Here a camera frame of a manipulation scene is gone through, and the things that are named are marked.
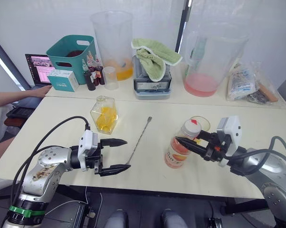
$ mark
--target measuring jug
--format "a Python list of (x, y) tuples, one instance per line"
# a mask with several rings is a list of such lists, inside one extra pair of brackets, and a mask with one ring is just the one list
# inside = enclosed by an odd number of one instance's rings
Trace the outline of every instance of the measuring jug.
[(131, 77), (132, 14), (123, 11), (99, 12), (91, 16), (91, 21), (104, 67), (114, 67), (119, 81)]
[(209, 22), (190, 33), (185, 53), (189, 64), (184, 81), (186, 91), (195, 96), (212, 96), (247, 40), (239, 26), (223, 22)]

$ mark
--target teal storage bin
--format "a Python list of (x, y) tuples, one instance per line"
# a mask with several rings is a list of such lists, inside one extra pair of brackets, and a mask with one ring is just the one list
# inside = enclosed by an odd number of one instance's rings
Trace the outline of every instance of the teal storage bin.
[[(72, 70), (80, 85), (85, 84), (82, 59), (87, 60), (88, 51), (95, 56), (95, 41), (91, 36), (68, 35), (61, 38), (46, 52), (55, 69)], [(78, 56), (67, 57), (70, 53), (81, 53)]]

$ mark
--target yellow liquid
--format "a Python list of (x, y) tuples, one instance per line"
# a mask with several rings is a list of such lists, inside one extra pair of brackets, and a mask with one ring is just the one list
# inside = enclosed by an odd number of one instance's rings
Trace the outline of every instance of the yellow liquid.
[(128, 78), (130, 78), (133, 75), (133, 68), (130, 68), (126, 71), (120, 72), (120, 73), (116, 73), (116, 77), (118, 79), (118, 81), (122, 81), (122, 80), (126, 80)]
[(133, 63), (131, 59), (124, 59), (125, 66), (121, 67), (115, 60), (105, 62), (105, 67), (114, 67), (118, 81), (126, 80), (133, 75)]
[(111, 107), (102, 107), (101, 115), (96, 121), (96, 127), (103, 133), (111, 134), (117, 121), (116, 109)]

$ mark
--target tabletop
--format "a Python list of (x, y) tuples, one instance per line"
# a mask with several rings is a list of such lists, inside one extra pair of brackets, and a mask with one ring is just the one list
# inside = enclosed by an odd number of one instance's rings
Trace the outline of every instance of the tabletop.
[[(19, 134), (0, 159), (0, 178), (13, 179), (16, 171), (41, 138), (57, 123), (81, 115), (96, 127), (90, 116), (95, 99), (45, 97), (36, 111), (26, 121)], [(147, 118), (153, 119), (146, 128), (131, 161), (131, 167), (115, 176), (100, 177), (93, 170), (73, 170), (62, 176), (61, 184), (94, 186), (117, 189), (165, 191), (223, 197), (263, 198), (260, 191), (245, 177), (204, 161), (197, 154), (190, 154), (183, 167), (169, 168), (163, 159), (171, 137), (183, 122), (194, 115), (207, 118), (210, 132), (222, 117), (238, 115), (242, 125), (240, 145), (245, 148), (267, 148), (274, 135), (286, 141), (286, 109), (268, 109), (238, 106), (168, 104), (156, 102), (116, 101), (118, 123), (111, 135), (99, 133), (99, 138), (121, 138), (128, 144), (105, 147), (104, 168), (127, 162), (142, 133)], [(42, 144), (69, 147), (77, 145), (84, 131), (82, 120), (72, 120), (56, 129)], [(275, 150), (286, 154), (280, 143)], [(33, 159), (31, 169), (37, 162)]]
[(65, 92), (51, 90), (46, 96), (57, 97), (73, 97), (73, 98), (92, 98), (96, 99), (99, 95), (105, 95), (115, 98), (120, 101), (141, 101), (141, 102), (157, 102), (157, 103), (172, 103), (172, 104), (192, 104), (192, 105), (225, 105), (225, 106), (241, 106), (241, 107), (262, 107), (262, 108), (281, 108), (286, 109), (285, 100), (279, 96), (279, 101), (270, 105), (256, 104), (248, 102), (246, 100), (227, 101), (227, 84), (228, 78), (219, 86), (217, 92), (210, 97), (197, 97), (188, 93), (184, 89), (183, 76), (185, 75), (186, 66), (183, 63), (178, 64), (175, 67), (171, 67), (171, 96), (168, 99), (163, 100), (138, 100), (135, 96), (133, 89), (133, 79), (129, 78), (119, 82), (119, 88), (116, 90), (108, 90), (103, 85), (96, 86), (94, 91), (89, 91), (86, 85), (80, 85), (75, 92)]

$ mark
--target black cable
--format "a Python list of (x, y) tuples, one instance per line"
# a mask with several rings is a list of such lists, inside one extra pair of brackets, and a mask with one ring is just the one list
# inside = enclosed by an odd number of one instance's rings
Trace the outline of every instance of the black cable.
[[(270, 142), (270, 146), (268, 148), (268, 151), (267, 151), (266, 155), (264, 156), (264, 158), (262, 159), (262, 161), (257, 166), (255, 166), (252, 170), (250, 170), (250, 171), (248, 171), (246, 173), (242, 173), (244, 176), (251, 175), (251, 174), (257, 172), (266, 163), (266, 161), (267, 161), (267, 159), (268, 159), (268, 157), (270, 156), (271, 153), (274, 153), (275, 155), (277, 155), (278, 157), (281, 157), (282, 159), (284, 159), (286, 161), (286, 156), (284, 156), (283, 154), (278, 153), (276, 151), (273, 151), (276, 139), (278, 139), (283, 144), (283, 146), (286, 149), (286, 142), (281, 137), (279, 137), (279, 136), (272, 137), (271, 142)], [(249, 153), (245, 153), (243, 155), (245, 155), (245, 157), (249, 157), (250, 156)], [(231, 156), (231, 157), (232, 158), (230, 160), (233, 160), (233, 159), (237, 160), (238, 156)]]
[(255, 172), (257, 172), (258, 170), (261, 169), (261, 167), (266, 163), (268, 157), (270, 156), (270, 153), (266, 153), (266, 155), (263, 157), (263, 159), (261, 160), (260, 163), (258, 163), (258, 165), (256, 165), (253, 169), (251, 169), (250, 171), (244, 172), (243, 175), (244, 176), (248, 176), (251, 175)]
[(213, 205), (211, 204), (211, 202), (209, 201), (210, 207), (211, 207), (211, 217), (214, 217), (214, 208)]
[(3, 221), (1, 222), (1, 226), (0, 227), (4, 226), (4, 223), (5, 223), (5, 221), (7, 220), (8, 217), (9, 217), (9, 215), (6, 214), (6, 216), (4, 217)]
[(82, 117), (82, 116), (72, 116), (72, 117), (69, 117), (65, 120), (63, 120), (62, 122), (60, 122), (59, 124), (57, 124), (56, 126), (54, 126), (42, 139), (41, 141), (39, 141), (39, 143), (37, 144), (37, 146), (35, 147), (35, 149), (33, 150), (32, 154), (30, 155), (30, 157), (26, 160), (26, 164), (25, 164), (25, 168), (24, 168), (24, 171), (22, 173), (22, 176), (20, 178), (20, 181), (19, 181), (19, 186), (18, 186), (18, 189), (15, 193), (15, 196), (14, 196), (14, 199), (12, 201), (12, 205), (14, 205), (16, 203), (16, 200), (18, 199), (19, 197), (19, 194), (20, 194), (20, 190), (21, 190), (21, 187), (22, 187), (22, 184), (24, 182), (24, 179), (25, 179), (25, 175), (27, 173), (27, 170), (29, 168), (29, 164), (31, 163), (32, 161), (32, 158), (34, 157), (34, 155), (37, 153), (37, 150), (38, 148), (41, 146), (41, 144), (46, 140), (46, 138), (55, 130), (57, 129), (59, 126), (61, 126), (62, 124), (66, 123), (67, 121), (69, 120), (72, 120), (72, 119), (82, 119), (85, 121), (85, 130), (90, 130), (90, 126), (89, 126), (89, 123), (87, 121), (86, 118)]
[(283, 154), (281, 154), (281, 153), (279, 153), (277, 151), (273, 151), (273, 150), (269, 150), (269, 149), (255, 150), (255, 151), (244, 153), (244, 154), (237, 155), (237, 156), (226, 156), (226, 155), (223, 155), (223, 158), (227, 159), (227, 160), (230, 160), (230, 161), (233, 161), (233, 160), (244, 159), (244, 158), (250, 157), (252, 155), (260, 154), (260, 153), (271, 153), (271, 154), (274, 154), (277, 157), (282, 158), (286, 162), (286, 156), (284, 156)]
[[(45, 146), (45, 147), (39, 149), (38, 151), (36, 151), (35, 155), (38, 154), (39, 152), (45, 150), (45, 149), (48, 149), (48, 148), (50, 148), (50, 147), (53, 147), (53, 146), (55, 146), (55, 145)], [(17, 173), (16, 173), (16, 175), (15, 175), (15, 177), (14, 177), (14, 179), (13, 179), (12, 186), (11, 186), (11, 191), (10, 191), (10, 204), (11, 204), (11, 205), (12, 205), (12, 202), (13, 202), (14, 187), (15, 187), (15, 185), (16, 185), (16, 181), (17, 181), (17, 179), (18, 179), (18, 177), (19, 177), (20, 172), (22, 171), (22, 169), (24, 168), (24, 166), (25, 166), (28, 162), (29, 162), (29, 158), (27, 158), (27, 160), (22, 164), (22, 166), (19, 168), (19, 170), (17, 171)]]
[(285, 150), (286, 150), (286, 142), (279, 136), (272, 137), (270, 146), (274, 147), (275, 139), (278, 139), (283, 144), (283, 146), (285, 147)]

